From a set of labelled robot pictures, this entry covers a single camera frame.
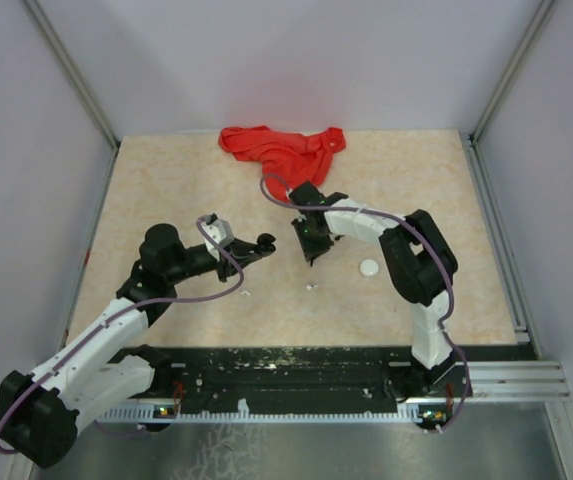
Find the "black earbud charging case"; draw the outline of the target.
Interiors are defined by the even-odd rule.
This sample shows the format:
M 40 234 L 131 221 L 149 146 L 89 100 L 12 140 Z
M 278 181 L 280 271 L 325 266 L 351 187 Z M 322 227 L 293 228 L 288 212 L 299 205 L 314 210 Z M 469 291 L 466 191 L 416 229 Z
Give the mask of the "black earbud charging case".
M 257 250 L 262 252 L 274 252 L 276 238 L 269 233 L 262 233 L 257 237 Z

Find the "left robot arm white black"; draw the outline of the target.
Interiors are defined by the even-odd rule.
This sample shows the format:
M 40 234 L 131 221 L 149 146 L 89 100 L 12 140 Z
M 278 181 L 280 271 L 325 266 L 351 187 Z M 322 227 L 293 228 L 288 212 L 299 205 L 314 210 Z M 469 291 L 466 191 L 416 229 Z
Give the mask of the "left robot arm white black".
M 275 238 L 253 243 L 234 236 L 216 215 L 195 223 L 200 245 L 186 247 L 171 224 L 150 227 L 129 277 L 103 312 L 71 343 L 30 373 L 17 370 L 0 384 L 0 454 L 21 454 L 42 468 L 62 460 L 78 436 L 113 406 L 148 392 L 160 397 L 174 384 L 169 359 L 148 345 L 119 362 L 114 356 L 149 329 L 173 303 L 176 287 L 214 272 L 244 282 L 244 269 L 272 255 Z

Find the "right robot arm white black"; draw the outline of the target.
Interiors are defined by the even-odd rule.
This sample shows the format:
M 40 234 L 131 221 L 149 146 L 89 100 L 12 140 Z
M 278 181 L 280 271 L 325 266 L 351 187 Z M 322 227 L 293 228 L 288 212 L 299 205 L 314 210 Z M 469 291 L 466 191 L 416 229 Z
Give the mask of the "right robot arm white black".
M 444 333 L 454 310 L 458 262 L 432 216 L 424 210 L 406 217 L 379 212 L 343 193 L 325 196 L 309 182 L 292 190 L 288 199 L 299 212 L 292 225 L 308 263 L 328 253 L 341 237 L 381 249 L 395 290 L 410 304 L 414 387 L 427 396 L 439 393 L 455 363 Z

